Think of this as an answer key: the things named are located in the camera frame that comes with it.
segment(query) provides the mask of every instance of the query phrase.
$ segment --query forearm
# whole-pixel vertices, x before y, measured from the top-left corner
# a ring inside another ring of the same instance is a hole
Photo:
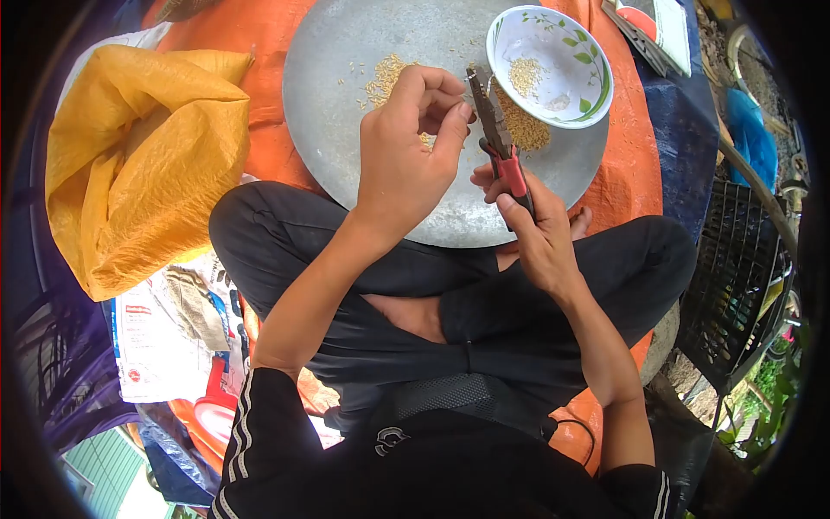
[[[574,330],[585,381],[599,403],[607,407],[642,399],[637,365],[581,275],[567,294],[554,299]]]
[[[262,324],[251,367],[285,371],[296,382],[317,353],[354,280],[388,250],[347,216],[320,255],[294,280]]]

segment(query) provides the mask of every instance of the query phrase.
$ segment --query pliers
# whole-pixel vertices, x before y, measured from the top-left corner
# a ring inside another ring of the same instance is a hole
[[[525,180],[525,172],[519,162],[519,149],[513,144],[513,138],[505,123],[505,114],[499,107],[498,100],[493,102],[481,88],[478,69],[467,68],[467,80],[470,82],[473,100],[476,102],[478,119],[484,127],[484,137],[479,139],[481,150],[490,155],[493,164],[493,178],[507,177],[510,185],[510,194],[516,202],[528,210],[533,222],[536,223],[536,211],[533,209],[533,199]]]

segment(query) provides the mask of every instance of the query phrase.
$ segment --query striped sleeve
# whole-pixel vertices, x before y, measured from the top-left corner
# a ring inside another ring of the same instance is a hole
[[[599,484],[623,512],[637,519],[671,517],[670,482],[665,472],[649,465],[623,465],[604,473]]]
[[[291,378],[256,368],[242,385],[222,483],[208,517],[273,517],[279,495],[323,452]]]

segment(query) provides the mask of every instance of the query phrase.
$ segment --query person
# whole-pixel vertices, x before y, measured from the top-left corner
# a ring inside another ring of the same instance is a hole
[[[405,240],[456,177],[464,91],[402,71],[360,125],[351,211],[272,182],[214,208],[213,246],[263,324],[210,517],[665,516],[628,348],[686,287],[694,243],[661,216],[582,237],[590,211],[570,222],[528,173],[534,224],[490,165],[471,181],[517,251]],[[304,366],[340,396],[325,422],[345,438],[326,450],[295,387]],[[603,406],[596,479],[547,444],[548,415],[586,385]]]

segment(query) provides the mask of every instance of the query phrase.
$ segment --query foot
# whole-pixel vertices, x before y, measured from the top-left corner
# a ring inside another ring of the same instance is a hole
[[[392,297],[363,294],[363,298],[401,330],[446,344],[438,316],[438,297]]]
[[[591,222],[593,221],[593,212],[590,207],[583,207],[579,213],[570,219],[571,224],[571,241],[575,242],[585,237],[585,232],[588,231]],[[496,249],[496,263],[499,266],[499,272],[507,270],[507,267],[519,259],[519,243],[510,242],[505,243]]]
[[[575,242],[585,237],[585,232],[593,221],[593,211],[588,206],[580,209],[579,213],[570,219],[571,222],[571,241]]]

